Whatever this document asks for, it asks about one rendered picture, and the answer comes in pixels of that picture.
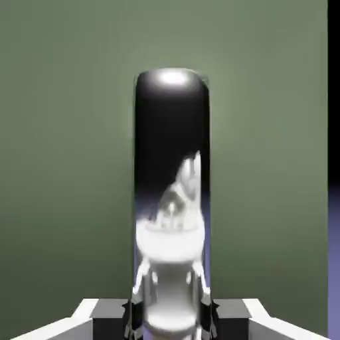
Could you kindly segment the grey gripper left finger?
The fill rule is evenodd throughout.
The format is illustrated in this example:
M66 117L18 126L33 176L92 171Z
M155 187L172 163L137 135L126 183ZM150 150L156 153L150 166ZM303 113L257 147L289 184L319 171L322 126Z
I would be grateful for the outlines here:
M73 314L10 340L131 340L128 299L86 298Z

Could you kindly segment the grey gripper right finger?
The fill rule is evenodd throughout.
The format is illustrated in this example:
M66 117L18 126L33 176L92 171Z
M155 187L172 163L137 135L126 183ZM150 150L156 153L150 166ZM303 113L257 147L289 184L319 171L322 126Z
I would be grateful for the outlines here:
M214 299L211 340L330 340L270 316L260 300Z

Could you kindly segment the shiny dark curved metal handle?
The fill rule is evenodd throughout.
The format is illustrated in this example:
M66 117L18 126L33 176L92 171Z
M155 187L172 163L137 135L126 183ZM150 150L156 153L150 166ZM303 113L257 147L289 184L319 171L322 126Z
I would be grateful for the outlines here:
M188 68L137 76L133 340L211 340L211 113Z

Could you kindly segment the green painted cabinet door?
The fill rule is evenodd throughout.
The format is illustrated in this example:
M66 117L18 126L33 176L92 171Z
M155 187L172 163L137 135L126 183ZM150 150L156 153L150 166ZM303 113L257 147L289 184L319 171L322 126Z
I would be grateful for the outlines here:
M327 332L327 0L0 0L0 340L124 297L135 75L211 94L212 292Z

